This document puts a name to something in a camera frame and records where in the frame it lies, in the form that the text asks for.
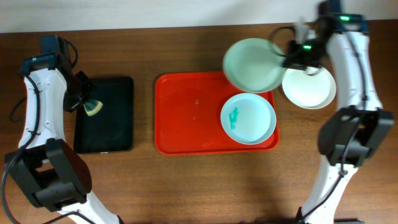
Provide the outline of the green yellow sponge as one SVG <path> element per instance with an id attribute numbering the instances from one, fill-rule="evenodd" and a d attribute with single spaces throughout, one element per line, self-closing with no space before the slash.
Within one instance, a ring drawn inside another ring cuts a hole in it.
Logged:
<path id="1" fill-rule="evenodd" d="M 88 116 L 94 116 L 103 107 L 103 103 L 98 100 L 88 100 L 83 104 L 84 110 Z"/>

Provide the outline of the light blue plate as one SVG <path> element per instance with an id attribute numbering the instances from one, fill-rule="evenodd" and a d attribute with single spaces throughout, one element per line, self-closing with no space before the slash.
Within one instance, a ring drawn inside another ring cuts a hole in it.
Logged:
<path id="1" fill-rule="evenodd" d="M 220 121 L 232 140 L 245 145 L 268 140 L 277 124 L 272 105 L 253 93 L 240 93 L 228 99 L 221 109 Z"/>

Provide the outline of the white plate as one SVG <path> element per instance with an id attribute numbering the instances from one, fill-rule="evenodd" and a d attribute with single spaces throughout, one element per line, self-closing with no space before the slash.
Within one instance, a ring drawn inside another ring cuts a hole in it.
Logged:
<path id="1" fill-rule="evenodd" d="M 288 68 L 282 79 L 284 95 L 296 106 L 316 110 L 329 105 L 336 95 L 336 83 L 325 69 L 306 70 Z"/>

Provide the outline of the light green plate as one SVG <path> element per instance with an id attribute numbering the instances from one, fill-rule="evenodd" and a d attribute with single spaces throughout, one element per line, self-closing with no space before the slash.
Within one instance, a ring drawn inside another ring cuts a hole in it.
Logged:
<path id="1" fill-rule="evenodd" d="M 282 83 L 284 53 L 266 39 L 249 38 L 233 44 L 223 57 L 226 79 L 237 89 L 264 93 Z"/>

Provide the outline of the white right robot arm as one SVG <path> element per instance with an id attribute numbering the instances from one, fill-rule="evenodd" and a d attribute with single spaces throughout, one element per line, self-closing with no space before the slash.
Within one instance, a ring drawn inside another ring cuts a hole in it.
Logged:
<path id="1" fill-rule="evenodd" d="M 329 56 L 338 97 L 336 113 L 318 134 L 318 177 L 295 222 L 334 223 L 346 186 L 377 151 L 394 118 L 383 110 L 374 87 L 368 26 L 361 15 L 329 12 L 318 17 L 314 28 L 298 22 L 292 30 L 295 40 L 289 44 L 283 66 L 304 70 Z"/>

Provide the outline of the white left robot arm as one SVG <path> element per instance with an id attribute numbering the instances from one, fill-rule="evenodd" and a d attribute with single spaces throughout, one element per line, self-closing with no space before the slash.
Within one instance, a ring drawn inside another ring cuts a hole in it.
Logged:
<path id="1" fill-rule="evenodd" d="M 122 223 L 95 195 L 87 164 L 65 141 L 63 113 L 88 99 L 85 74 L 74 75 L 69 57 L 60 52 L 24 60 L 20 73 L 27 90 L 25 125 L 17 151 L 5 156 L 3 176 L 11 176 L 33 206 L 61 218 Z"/>

